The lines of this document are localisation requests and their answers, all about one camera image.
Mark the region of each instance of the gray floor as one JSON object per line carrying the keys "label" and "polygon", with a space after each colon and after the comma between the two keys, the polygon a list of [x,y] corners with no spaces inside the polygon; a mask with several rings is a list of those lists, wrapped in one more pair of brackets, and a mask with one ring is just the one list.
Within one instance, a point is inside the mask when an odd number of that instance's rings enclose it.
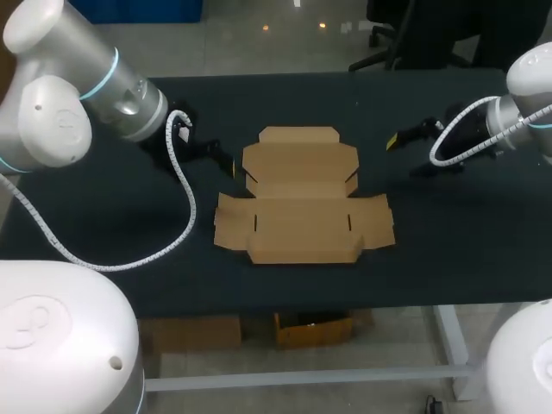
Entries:
{"label": "gray floor", "polygon": [[[122,55],[149,77],[245,73],[344,71],[366,57],[366,0],[205,0],[204,19],[190,25],[102,26]],[[320,28],[319,23],[326,24]],[[543,39],[552,39],[547,28]],[[476,40],[457,45],[469,57]],[[9,198],[0,191],[0,218]],[[485,331],[496,305],[459,306],[470,344]],[[362,329],[341,347],[277,351],[263,324],[246,323],[243,349],[164,355],[161,376],[255,373],[276,370],[419,366],[441,362],[433,321],[427,310],[376,310],[376,325]],[[354,385],[280,386],[205,392],[166,393],[150,399],[152,414],[233,412],[351,412],[421,414],[425,396],[447,401],[449,414],[490,414],[486,395],[456,403],[445,380]]]}
{"label": "gray floor", "polygon": [[[473,347],[498,309],[497,305],[458,306],[468,346]],[[358,326],[354,339],[339,347],[280,351],[268,321],[244,319],[245,341],[237,350],[166,354],[160,376],[262,373],[307,369],[419,367],[443,363],[430,310],[410,307],[374,311],[375,326]],[[447,380],[275,386],[266,388],[166,393],[151,396],[152,414],[229,412],[351,412],[422,414],[425,397],[446,402],[449,414],[492,414],[485,393],[470,403],[454,402]]]}

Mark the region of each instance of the chair wheel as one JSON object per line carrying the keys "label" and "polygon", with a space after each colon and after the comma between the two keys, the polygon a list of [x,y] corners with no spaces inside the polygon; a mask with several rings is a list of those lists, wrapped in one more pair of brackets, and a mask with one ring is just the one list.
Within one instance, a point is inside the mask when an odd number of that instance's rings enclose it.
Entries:
{"label": "chair wheel", "polygon": [[369,47],[378,47],[380,45],[380,38],[377,34],[372,33],[368,38]]}
{"label": "chair wheel", "polygon": [[442,402],[430,397],[425,406],[425,414],[444,414]]}

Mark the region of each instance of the cable wrap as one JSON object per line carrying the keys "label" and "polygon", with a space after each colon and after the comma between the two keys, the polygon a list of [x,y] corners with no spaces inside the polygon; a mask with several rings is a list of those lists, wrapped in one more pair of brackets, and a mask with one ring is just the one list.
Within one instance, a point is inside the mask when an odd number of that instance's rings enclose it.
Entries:
{"label": "cable wrap", "polygon": [[550,114],[550,112],[552,112],[552,104],[551,104],[549,106],[546,106],[546,107],[542,108],[541,110],[538,110],[534,114],[532,114],[530,116],[527,116],[522,121],[513,124],[508,129],[505,129],[504,131],[496,134],[495,136],[492,136],[488,140],[483,141],[481,144],[476,145],[475,147],[472,147],[472,148],[468,149],[467,151],[463,152],[460,155],[456,155],[455,157],[453,157],[449,160],[438,160],[436,155],[437,155],[437,151],[439,150],[439,147],[445,141],[445,139],[449,135],[450,131],[452,131],[456,127],[458,122],[460,122],[461,119],[464,116],[466,116],[469,112],[471,112],[472,110],[474,110],[478,106],[480,106],[482,104],[486,104],[486,103],[491,102],[491,101],[494,101],[494,100],[499,99],[499,98],[500,97],[483,97],[482,99],[479,99],[479,100],[475,101],[474,103],[472,103],[471,105],[469,105],[468,107],[466,107],[466,109],[464,109],[460,114],[458,114],[456,116],[456,118],[453,119],[452,122],[447,126],[447,128],[445,128],[441,132],[441,134],[439,135],[439,138],[437,138],[437,141],[435,142],[435,144],[431,148],[431,151],[430,151],[430,162],[431,162],[431,164],[433,164],[434,166],[452,166],[454,164],[458,164],[459,162],[462,162],[462,161],[466,160],[467,158],[469,158],[469,157],[471,157],[471,156],[473,156],[477,153],[480,153],[481,151],[483,151],[484,149],[490,147],[491,145],[494,145],[497,142],[500,142],[500,141],[504,140],[506,137],[513,134],[514,132],[516,132],[520,128],[526,127],[526,126],[532,124],[533,122],[541,119],[542,117]]}
{"label": "cable wrap", "polygon": [[63,255],[63,257],[65,257],[71,263],[74,263],[75,265],[80,265],[82,267],[87,267],[91,270],[95,270],[96,272],[104,272],[104,273],[122,272],[125,270],[146,265],[147,263],[157,260],[163,257],[164,255],[168,254],[169,252],[173,251],[180,243],[182,243],[186,239],[186,237],[188,237],[188,235],[191,233],[191,230],[194,227],[197,214],[198,214],[196,199],[194,198],[193,191],[184,173],[182,172],[182,169],[180,168],[179,162],[176,158],[176,154],[174,153],[173,123],[177,117],[179,117],[188,128],[191,128],[192,126],[190,117],[184,111],[174,110],[173,112],[171,112],[171,114],[167,118],[166,128],[165,128],[166,150],[168,151],[169,158],[171,159],[172,167],[174,168],[174,171],[176,172],[180,183],[184,187],[185,193],[190,202],[190,220],[187,226],[185,227],[185,230],[175,241],[173,241],[171,244],[169,244],[159,252],[151,254],[144,259],[133,261],[132,263],[128,263],[126,265],[119,265],[119,266],[101,266],[101,265],[95,265],[92,263],[88,263],[84,260],[81,260],[74,254],[72,254],[69,250],[67,250],[67,248],[58,240],[58,238],[55,236],[53,231],[48,227],[44,219],[41,217],[37,209],[31,204],[28,198],[26,198],[25,195],[22,192],[20,192],[19,189],[11,181],[9,181],[7,177],[0,174],[0,181],[2,181],[2,184],[8,189],[8,191],[11,192],[11,194],[13,194],[13,196],[28,211],[31,217],[33,217],[34,221],[41,228],[41,231],[44,234],[44,236],[47,238],[48,242],[58,252],[60,252]]}

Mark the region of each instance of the flattened cardboard box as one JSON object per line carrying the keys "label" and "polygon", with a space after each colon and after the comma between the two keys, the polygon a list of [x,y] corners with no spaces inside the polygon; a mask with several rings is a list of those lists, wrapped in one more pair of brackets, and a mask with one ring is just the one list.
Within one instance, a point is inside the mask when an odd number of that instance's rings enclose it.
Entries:
{"label": "flattened cardboard box", "polygon": [[255,198],[220,194],[215,244],[253,263],[354,263],[395,244],[386,195],[348,198],[358,186],[356,148],[327,127],[268,127],[243,150]]}

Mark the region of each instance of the black tabletop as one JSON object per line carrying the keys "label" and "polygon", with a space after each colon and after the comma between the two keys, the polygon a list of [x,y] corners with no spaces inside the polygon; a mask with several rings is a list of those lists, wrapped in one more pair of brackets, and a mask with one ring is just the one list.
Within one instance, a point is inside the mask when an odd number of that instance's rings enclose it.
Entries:
{"label": "black tabletop", "polygon": [[[552,167],[528,146],[479,160],[462,175],[409,179],[429,142],[394,154],[386,141],[447,106],[505,92],[494,71],[372,72],[167,78],[156,84],[199,113],[198,140],[218,138],[238,159],[267,125],[330,125],[358,148],[359,196],[387,193],[397,245],[355,265],[255,266],[213,245],[218,192],[241,186],[211,162],[185,171],[198,198],[198,225],[165,258],[106,274],[139,317],[299,311],[399,305],[531,301],[552,297]],[[84,260],[121,264],[176,238],[187,198],[138,147],[94,128],[75,166],[25,176],[20,188],[56,235]],[[13,203],[0,258],[63,260]]]}

